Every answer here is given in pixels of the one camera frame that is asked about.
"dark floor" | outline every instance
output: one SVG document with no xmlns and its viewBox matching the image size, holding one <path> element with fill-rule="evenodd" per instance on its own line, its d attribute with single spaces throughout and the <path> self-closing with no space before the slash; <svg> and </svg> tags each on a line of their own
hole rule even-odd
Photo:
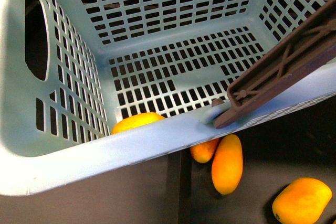
<svg viewBox="0 0 336 224">
<path fill-rule="evenodd" d="M 244 171 L 236 191 L 220 196 L 211 164 L 193 163 L 192 223 L 279 223 L 271 205 L 299 177 L 314 177 L 336 192 L 336 98 L 236 133 Z M 317 223 L 336 220 L 332 198 Z"/>
<path fill-rule="evenodd" d="M 271 212 L 272 200 L 302 176 L 318 178 L 336 192 L 335 122 L 336 98 L 330 98 L 238 132 L 244 172 L 238 188 L 225 197 L 212 185 L 211 164 L 192 161 L 191 223 L 279 223 Z M 168 167 L 174 155 L 178 157 L 170 154 L 38 195 L 0 196 L 0 223 L 165 223 L 174 214 L 169 207 L 175 207 L 167 206 L 167 195 L 174 193 L 167 185 L 178 174 Z M 317 223 L 335 219 L 332 198 Z"/>
</svg>

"mango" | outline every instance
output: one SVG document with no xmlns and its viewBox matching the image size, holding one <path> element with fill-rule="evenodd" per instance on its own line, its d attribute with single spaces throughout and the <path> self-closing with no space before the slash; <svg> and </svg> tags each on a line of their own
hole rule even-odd
<svg viewBox="0 0 336 224">
<path fill-rule="evenodd" d="M 315 178 L 298 178 L 274 200 L 273 214 L 282 224 L 313 224 L 332 197 L 331 189 Z"/>
<path fill-rule="evenodd" d="M 243 174 L 243 150 L 238 136 L 224 137 L 218 145 L 212 163 L 211 176 L 216 190 L 227 195 L 238 186 Z"/>
</svg>

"rectangular slot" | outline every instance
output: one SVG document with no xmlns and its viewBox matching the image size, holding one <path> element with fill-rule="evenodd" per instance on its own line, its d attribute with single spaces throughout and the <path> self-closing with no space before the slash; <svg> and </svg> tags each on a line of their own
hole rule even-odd
<svg viewBox="0 0 336 224">
<path fill-rule="evenodd" d="M 57 136 L 57 113 L 53 107 L 50 107 L 50 127 L 52 135 Z"/>
<path fill-rule="evenodd" d="M 45 131 L 44 115 L 44 103 L 36 98 L 36 128 L 40 131 Z"/>
<path fill-rule="evenodd" d="M 63 131 L 63 137 L 65 139 L 68 139 L 68 119 L 63 114 L 62 114 L 62 131 Z"/>
</svg>

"black surface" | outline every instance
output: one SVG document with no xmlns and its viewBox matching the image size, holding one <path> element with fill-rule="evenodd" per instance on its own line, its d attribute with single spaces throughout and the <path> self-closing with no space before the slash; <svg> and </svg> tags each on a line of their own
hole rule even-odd
<svg viewBox="0 0 336 224">
<path fill-rule="evenodd" d="M 221 196 L 211 161 L 192 168 L 192 223 L 274 223 L 275 197 L 299 177 L 314 177 L 336 193 L 336 98 L 237 132 L 244 157 L 237 189 Z M 316 223 L 336 219 L 333 197 Z"/>
</svg>

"light blue plastic basket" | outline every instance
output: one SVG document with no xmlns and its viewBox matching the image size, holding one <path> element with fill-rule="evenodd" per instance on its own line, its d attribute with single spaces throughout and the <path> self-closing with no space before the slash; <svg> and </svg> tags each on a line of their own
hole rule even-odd
<svg viewBox="0 0 336 224">
<path fill-rule="evenodd" d="M 229 127 L 206 123 L 211 101 L 326 1 L 0 0 L 0 193 L 37 193 L 331 97 L 333 62 Z M 25 38 L 35 6 L 47 34 L 42 78 L 32 70 L 40 41 L 28 48 Z M 167 119 L 109 136 L 146 111 Z"/>
</svg>

